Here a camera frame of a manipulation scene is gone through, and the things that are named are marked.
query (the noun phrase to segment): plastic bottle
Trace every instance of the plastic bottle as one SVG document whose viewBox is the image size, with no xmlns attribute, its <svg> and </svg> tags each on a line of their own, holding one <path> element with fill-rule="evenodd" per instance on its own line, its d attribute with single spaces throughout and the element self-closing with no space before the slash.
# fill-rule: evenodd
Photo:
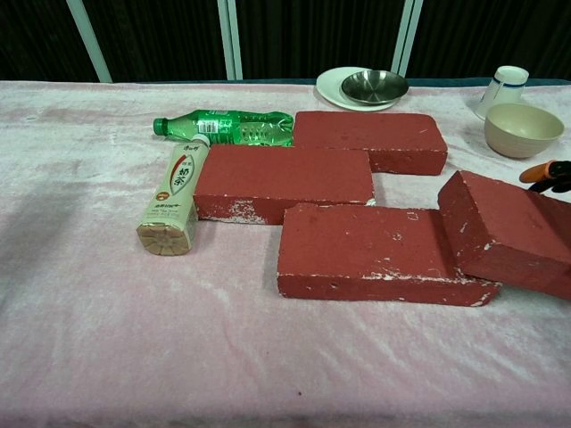
<svg viewBox="0 0 571 428">
<path fill-rule="evenodd" d="M 188 139 L 194 134 L 208 136 L 212 144 L 292 145 L 294 118 L 280 111 L 196 110 L 175 119 L 155 119 L 157 136 Z"/>
<path fill-rule="evenodd" d="M 198 221 L 193 195 L 210 142 L 201 135 L 190 140 L 173 148 L 169 167 L 137 228 L 152 254 L 178 256 L 193 246 Z"/>
</svg>

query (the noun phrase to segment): green bottle cap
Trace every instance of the green bottle cap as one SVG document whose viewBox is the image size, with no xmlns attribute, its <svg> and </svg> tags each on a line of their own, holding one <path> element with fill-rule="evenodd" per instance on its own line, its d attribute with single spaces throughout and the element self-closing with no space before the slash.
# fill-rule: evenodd
<svg viewBox="0 0 571 428">
<path fill-rule="evenodd" d="M 166 135 L 167 120 L 165 118 L 158 118 L 153 120 L 153 131 L 157 136 Z"/>
</svg>

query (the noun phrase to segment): metal bowl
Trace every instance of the metal bowl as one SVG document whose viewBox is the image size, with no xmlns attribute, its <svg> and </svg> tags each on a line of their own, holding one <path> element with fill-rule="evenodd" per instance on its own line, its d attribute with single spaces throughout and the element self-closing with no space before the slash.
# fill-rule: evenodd
<svg viewBox="0 0 571 428">
<path fill-rule="evenodd" d="M 341 90 L 357 103 L 379 105 L 398 100 L 409 91 L 403 76 L 385 70 L 364 70 L 351 74 Z"/>
</svg>

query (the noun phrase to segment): blue stripe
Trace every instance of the blue stripe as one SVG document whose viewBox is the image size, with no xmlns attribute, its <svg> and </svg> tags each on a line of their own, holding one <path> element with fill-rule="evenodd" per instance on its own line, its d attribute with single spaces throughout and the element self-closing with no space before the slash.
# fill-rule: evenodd
<svg viewBox="0 0 571 428">
<path fill-rule="evenodd" d="M 493 78 L 493 81 L 496 82 L 498 85 L 501 85 L 501 82 L 496 77 Z M 517 85 L 514 85 L 512 83 L 504 83 L 503 85 L 505 87 L 522 87 L 525 86 L 525 83 L 519 83 Z"/>
</svg>

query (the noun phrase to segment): green plastic bottle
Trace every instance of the green plastic bottle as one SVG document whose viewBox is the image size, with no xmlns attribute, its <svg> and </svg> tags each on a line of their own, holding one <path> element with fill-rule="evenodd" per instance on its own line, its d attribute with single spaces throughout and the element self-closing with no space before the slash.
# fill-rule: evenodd
<svg viewBox="0 0 571 428">
<path fill-rule="evenodd" d="M 188 140 L 195 134 L 204 134 L 212 144 L 291 146 L 293 127 L 294 118 L 280 111 L 196 110 L 179 118 L 161 118 L 153 122 L 157 136 Z"/>
</svg>

